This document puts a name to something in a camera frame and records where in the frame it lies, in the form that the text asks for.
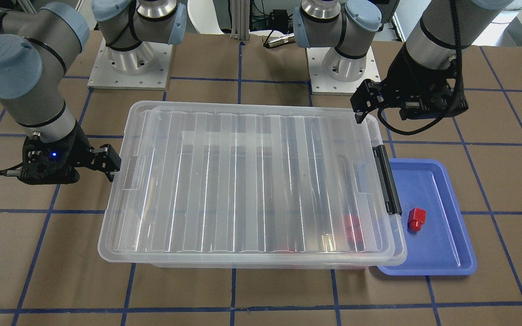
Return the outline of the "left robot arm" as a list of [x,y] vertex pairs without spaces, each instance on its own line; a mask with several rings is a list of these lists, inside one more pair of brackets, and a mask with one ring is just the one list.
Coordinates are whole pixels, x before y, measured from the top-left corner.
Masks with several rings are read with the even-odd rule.
[[[420,133],[444,118],[468,110],[463,53],[508,0],[433,0],[423,11],[380,82],[366,79],[350,99],[357,123],[377,110],[399,109],[402,120],[429,119]],[[380,9],[368,0],[303,0],[293,11],[295,41],[301,48],[328,48],[323,67],[336,80],[355,81],[365,67],[374,35],[382,26]]]

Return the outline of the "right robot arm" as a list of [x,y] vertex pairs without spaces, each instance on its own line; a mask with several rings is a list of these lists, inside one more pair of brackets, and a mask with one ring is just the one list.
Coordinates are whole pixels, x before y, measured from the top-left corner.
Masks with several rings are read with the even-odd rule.
[[[164,87],[171,47],[182,43],[187,6],[178,0],[94,0],[104,46],[91,77],[122,88]],[[110,144],[93,147],[59,91],[89,39],[75,8],[51,2],[36,13],[0,7],[0,103],[23,128],[21,162],[0,170],[26,184],[73,184],[79,168],[113,181],[121,158]]]

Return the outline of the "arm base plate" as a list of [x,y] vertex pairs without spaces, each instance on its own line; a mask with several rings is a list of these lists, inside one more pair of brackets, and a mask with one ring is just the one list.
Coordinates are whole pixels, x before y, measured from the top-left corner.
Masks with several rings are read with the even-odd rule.
[[306,56],[313,94],[351,96],[364,80],[381,82],[372,48],[359,59],[342,57],[334,48],[307,48]]
[[174,46],[142,43],[128,52],[100,44],[87,83],[92,89],[165,91]]

